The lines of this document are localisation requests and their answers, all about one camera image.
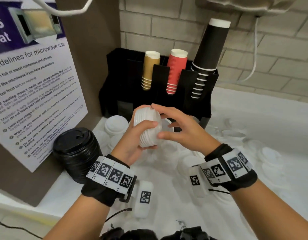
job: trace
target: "right hand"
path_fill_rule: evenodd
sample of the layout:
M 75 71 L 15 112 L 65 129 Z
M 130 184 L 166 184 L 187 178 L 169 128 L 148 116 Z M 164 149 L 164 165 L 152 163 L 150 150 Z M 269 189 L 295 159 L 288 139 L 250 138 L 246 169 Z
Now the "right hand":
M 191 116 L 184 114 L 174 107 L 164 107 L 152 104 L 152 108 L 161 114 L 162 118 L 172 118 L 176 122 L 168 127 L 180 127 L 180 133 L 162 131 L 158 133 L 159 139 L 176 141 L 192 151 L 198 151 L 204 156 L 214 151 L 221 143 L 209 135 Z

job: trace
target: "red paper cup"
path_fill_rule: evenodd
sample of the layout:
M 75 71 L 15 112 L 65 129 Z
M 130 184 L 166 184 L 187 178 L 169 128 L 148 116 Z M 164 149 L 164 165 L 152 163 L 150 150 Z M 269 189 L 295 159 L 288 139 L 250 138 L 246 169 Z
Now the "red paper cup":
M 177 86 L 180 79 L 180 73 L 186 68 L 187 54 L 188 52 L 182 49 L 172 49 L 167 62 L 167 66 L 170 67 L 167 83 L 171 86 Z

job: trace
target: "forearm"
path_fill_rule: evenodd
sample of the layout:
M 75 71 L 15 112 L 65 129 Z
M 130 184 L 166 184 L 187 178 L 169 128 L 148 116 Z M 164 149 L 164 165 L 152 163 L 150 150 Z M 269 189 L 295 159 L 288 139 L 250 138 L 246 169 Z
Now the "forearm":
M 109 210 L 96 199 L 81 195 L 44 240 L 96 240 Z
M 231 195 L 259 240 L 308 239 L 308 222 L 260 180 Z

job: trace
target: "stack of black lids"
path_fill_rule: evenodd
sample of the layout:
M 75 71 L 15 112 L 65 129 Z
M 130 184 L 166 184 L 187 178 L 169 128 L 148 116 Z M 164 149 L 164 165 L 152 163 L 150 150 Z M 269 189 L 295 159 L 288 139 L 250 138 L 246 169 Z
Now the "stack of black lids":
M 75 182 L 84 184 L 87 180 L 86 174 L 97 158 L 102 156 L 102 152 L 92 131 L 73 128 L 56 138 L 53 155 Z

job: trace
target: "black coffee cup lid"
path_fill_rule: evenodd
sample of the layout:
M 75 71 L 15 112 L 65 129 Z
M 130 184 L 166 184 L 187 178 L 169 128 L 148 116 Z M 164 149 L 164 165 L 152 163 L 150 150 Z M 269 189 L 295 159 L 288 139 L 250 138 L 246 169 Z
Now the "black coffee cup lid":
M 91 133 L 87 128 L 73 128 L 60 134 L 53 143 L 56 153 L 75 152 L 88 144 Z

